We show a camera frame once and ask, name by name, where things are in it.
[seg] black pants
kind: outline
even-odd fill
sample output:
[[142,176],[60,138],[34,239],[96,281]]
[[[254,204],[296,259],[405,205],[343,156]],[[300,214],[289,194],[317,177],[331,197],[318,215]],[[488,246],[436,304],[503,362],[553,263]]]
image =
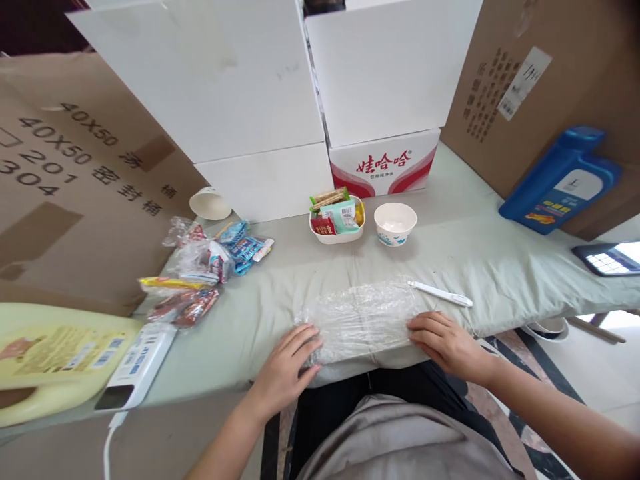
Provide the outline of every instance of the black pants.
[[507,458],[490,422],[469,410],[436,362],[426,361],[400,370],[378,369],[324,387],[306,389],[298,399],[290,479],[297,478],[320,444],[352,414],[362,397],[371,393],[393,395],[408,403],[436,409],[478,432]]

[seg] yellow plastic jug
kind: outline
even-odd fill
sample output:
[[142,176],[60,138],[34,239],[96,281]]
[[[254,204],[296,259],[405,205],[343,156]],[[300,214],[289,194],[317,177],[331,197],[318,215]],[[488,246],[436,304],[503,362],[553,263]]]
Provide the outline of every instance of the yellow plastic jug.
[[0,427],[92,398],[142,325],[102,313],[0,303]]

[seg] plastic bag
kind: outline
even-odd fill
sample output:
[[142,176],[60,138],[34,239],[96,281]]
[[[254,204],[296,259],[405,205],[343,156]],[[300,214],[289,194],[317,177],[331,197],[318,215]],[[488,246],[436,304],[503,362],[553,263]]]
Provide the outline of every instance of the plastic bag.
[[202,225],[184,217],[173,217],[167,238],[162,240],[165,247],[184,247],[192,242],[208,239]]
[[186,244],[175,254],[172,271],[180,278],[215,285],[226,283],[235,265],[228,250],[213,240]]
[[371,357],[410,344],[407,322],[419,313],[406,279],[352,287],[322,295],[296,315],[294,324],[310,322],[324,344],[305,366],[355,357]]
[[212,288],[178,291],[154,305],[147,314],[147,320],[190,328],[209,311],[218,296],[218,290]]
[[228,223],[216,234],[214,240],[226,247],[234,260],[233,271],[236,275],[244,275],[271,251],[273,239],[248,235],[249,222],[240,220]]
[[145,293],[169,297],[179,292],[200,290],[208,286],[205,282],[178,280],[170,277],[145,277],[138,279],[140,288]]

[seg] brown cardboard box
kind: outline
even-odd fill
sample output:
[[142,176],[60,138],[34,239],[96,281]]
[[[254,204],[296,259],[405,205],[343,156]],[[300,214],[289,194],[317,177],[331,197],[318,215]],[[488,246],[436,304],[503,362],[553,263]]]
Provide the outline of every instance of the brown cardboard box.
[[[637,15],[622,0],[484,0],[443,142],[506,197],[566,128],[600,128],[595,153],[622,179],[563,230],[592,240],[640,213]],[[552,60],[508,121],[496,108],[533,47]]]
[[98,54],[0,59],[0,301],[128,315],[206,183]]

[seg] hand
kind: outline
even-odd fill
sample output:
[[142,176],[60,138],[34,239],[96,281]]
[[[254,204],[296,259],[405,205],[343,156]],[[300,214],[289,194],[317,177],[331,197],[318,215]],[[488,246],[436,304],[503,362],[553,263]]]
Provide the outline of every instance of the hand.
[[312,324],[304,323],[280,339],[243,400],[252,415],[258,415],[266,423],[311,383],[321,365],[314,365],[300,377],[298,372],[310,354],[322,345],[321,339],[305,343],[318,332]]
[[498,358],[448,316],[424,312],[407,326],[413,330],[411,340],[445,372],[483,387],[491,381]]

